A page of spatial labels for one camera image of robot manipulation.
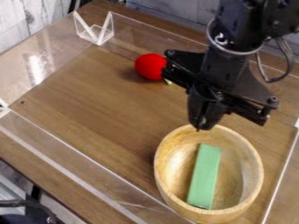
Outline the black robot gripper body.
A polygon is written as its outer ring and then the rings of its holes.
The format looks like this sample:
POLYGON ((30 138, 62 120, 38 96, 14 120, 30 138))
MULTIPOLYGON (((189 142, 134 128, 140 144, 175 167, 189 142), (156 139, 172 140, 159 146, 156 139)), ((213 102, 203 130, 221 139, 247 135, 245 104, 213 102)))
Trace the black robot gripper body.
POLYGON ((248 58, 231 56, 213 49, 207 52, 164 51, 163 77, 185 89, 189 88, 220 102, 227 114, 235 113, 252 123, 264 125, 279 100, 249 71, 248 58))

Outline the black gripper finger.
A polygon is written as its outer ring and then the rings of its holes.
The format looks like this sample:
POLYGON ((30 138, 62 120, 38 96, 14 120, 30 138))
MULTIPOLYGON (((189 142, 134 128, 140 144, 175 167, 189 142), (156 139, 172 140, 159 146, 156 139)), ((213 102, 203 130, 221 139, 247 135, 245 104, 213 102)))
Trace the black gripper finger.
POLYGON ((207 118, 207 109, 209 107, 209 98, 201 94, 195 87, 188 90, 188 120, 196 130, 209 130, 211 126, 207 118))
POLYGON ((203 128, 205 130, 211 130, 212 127, 219 123, 221 117, 227 113, 228 107, 220 103, 220 102, 213 102, 208 104, 208 108, 205 110, 205 123, 203 128))

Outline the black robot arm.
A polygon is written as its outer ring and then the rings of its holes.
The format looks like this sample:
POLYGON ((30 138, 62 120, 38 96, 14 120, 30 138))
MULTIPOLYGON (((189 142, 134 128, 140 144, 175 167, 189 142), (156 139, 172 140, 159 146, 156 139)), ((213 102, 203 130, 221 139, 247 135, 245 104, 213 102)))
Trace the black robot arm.
POLYGON ((284 35, 299 32, 299 0, 220 0, 207 26, 205 52, 164 51, 163 77, 185 89, 188 119, 196 130, 211 130, 235 113, 261 125, 279 100, 265 87, 284 76, 256 79, 248 58, 273 40, 285 56, 287 71, 295 56, 284 35))

